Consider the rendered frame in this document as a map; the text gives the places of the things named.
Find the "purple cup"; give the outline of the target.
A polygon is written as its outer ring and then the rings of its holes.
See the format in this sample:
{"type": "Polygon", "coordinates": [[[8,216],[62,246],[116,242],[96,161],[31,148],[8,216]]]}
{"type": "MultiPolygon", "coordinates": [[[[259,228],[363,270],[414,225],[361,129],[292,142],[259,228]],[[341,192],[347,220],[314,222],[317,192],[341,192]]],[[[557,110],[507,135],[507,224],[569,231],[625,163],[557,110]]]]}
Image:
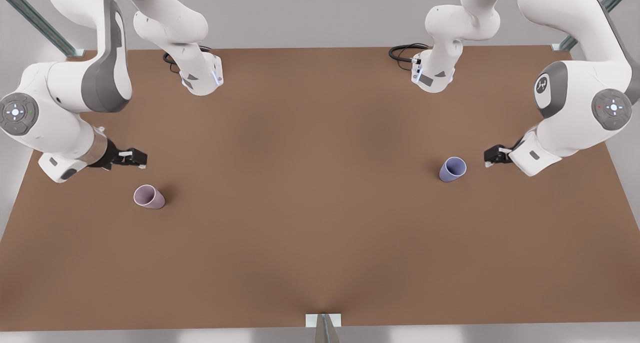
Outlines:
{"type": "Polygon", "coordinates": [[[442,182],[452,182],[464,176],[467,171],[466,162],[457,156],[446,159],[439,170],[439,179],[442,182]]]}

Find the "silver frame post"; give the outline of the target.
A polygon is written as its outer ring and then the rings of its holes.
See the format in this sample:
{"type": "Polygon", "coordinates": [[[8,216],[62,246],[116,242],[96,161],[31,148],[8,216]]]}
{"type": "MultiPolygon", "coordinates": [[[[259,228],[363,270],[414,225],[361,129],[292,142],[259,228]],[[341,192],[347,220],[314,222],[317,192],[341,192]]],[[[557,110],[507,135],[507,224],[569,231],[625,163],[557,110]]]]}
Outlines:
{"type": "Polygon", "coordinates": [[[41,35],[52,43],[67,58],[82,58],[84,49],[75,48],[62,36],[27,0],[5,0],[26,19],[41,35]]]}
{"type": "Polygon", "coordinates": [[[567,34],[561,43],[551,45],[554,52],[569,52],[580,44],[588,59],[606,61],[621,56],[624,47],[610,12],[622,0],[551,0],[558,3],[541,15],[547,25],[567,34]]]}
{"type": "Polygon", "coordinates": [[[305,327],[314,328],[314,343],[341,343],[336,327],[342,327],[340,313],[306,314],[305,327]]]}

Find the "pink cup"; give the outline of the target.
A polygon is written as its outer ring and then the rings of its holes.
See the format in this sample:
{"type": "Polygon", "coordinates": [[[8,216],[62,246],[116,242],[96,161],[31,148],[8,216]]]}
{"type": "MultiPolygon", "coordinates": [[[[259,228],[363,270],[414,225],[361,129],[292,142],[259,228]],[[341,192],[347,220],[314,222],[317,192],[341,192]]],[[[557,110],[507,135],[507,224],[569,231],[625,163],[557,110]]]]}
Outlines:
{"type": "Polygon", "coordinates": [[[162,209],[166,204],[165,197],[152,185],[139,186],[135,190],[133,198],[135,204],[147,209],[162,209]]]}

